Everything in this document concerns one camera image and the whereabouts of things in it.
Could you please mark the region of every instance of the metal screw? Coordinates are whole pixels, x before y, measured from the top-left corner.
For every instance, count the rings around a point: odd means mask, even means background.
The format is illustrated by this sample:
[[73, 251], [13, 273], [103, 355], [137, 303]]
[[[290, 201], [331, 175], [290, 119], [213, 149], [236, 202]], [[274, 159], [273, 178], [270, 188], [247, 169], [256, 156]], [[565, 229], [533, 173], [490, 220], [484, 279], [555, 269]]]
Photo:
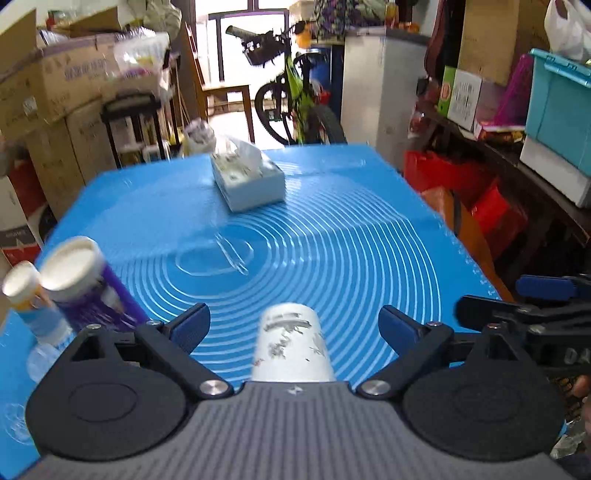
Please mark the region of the metal screw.
[[544, 333], [546, 331], [546, 327], [543, 325], [532, 325], [530, 327], [531, 333]]
[[199, 390], [210, 397], [217, 397], [228, 391], [230, 386], [223, 380], [206, 380], [199, 385]]
[[367, 395], [384, 395], [390, 391], [390, 384], [384, 380], [367, 380], [361, 384], [361, 390]]

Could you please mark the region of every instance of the white paper cup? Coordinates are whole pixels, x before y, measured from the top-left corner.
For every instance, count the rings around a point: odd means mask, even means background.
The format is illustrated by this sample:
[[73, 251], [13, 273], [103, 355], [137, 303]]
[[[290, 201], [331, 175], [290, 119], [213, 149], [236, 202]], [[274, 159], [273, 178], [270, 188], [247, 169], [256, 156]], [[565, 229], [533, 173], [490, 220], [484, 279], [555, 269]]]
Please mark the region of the white paper cup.
[[263, 312], [252, 380], [335, 381], [320, 321], [314, 310], [298, 303], [282, 303]]

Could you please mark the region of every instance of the purple bottle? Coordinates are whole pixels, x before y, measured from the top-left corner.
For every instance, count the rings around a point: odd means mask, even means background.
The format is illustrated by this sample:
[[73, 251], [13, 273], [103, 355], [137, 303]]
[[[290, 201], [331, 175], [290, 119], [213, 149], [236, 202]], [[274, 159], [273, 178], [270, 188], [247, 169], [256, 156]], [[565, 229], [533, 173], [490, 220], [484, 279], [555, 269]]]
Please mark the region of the purple bottle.
[[40, 273], [41, 286], [77, 332], [89, 323], [126, 332], [149, 320], [88, 237], [59, 245]]

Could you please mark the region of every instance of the gray gripper base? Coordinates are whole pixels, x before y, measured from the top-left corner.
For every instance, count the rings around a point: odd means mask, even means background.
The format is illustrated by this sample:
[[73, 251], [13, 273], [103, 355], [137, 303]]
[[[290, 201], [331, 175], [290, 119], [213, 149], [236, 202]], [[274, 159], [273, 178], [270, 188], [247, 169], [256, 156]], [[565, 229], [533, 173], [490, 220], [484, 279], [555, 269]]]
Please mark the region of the gray gripper base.
[[[425, 408], [437, 408], [437, 399]], [[246, 383], [232, 398], [202, 402], [183, 430], [144, 454], [105, 463], [49, 455], [22, 476], [23, 480], [570, 478], [542, 454], [510, 463], [478, 463], [435, 450], [409, 430], [392, 405], [355, 397], [340, 382]]]

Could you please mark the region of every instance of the pink item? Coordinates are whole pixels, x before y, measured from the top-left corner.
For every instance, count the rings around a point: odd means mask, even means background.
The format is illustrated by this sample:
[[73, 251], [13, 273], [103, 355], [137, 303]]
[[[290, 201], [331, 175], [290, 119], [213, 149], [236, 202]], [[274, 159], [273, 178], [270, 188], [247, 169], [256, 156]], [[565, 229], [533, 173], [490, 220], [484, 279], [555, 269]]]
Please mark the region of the pink item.
[[495, 125], [525, 125], [527, 110], [530, 107], [533, 75], [533, 57], [528, 54], [522, 55], [496, 111], [493, 119]]

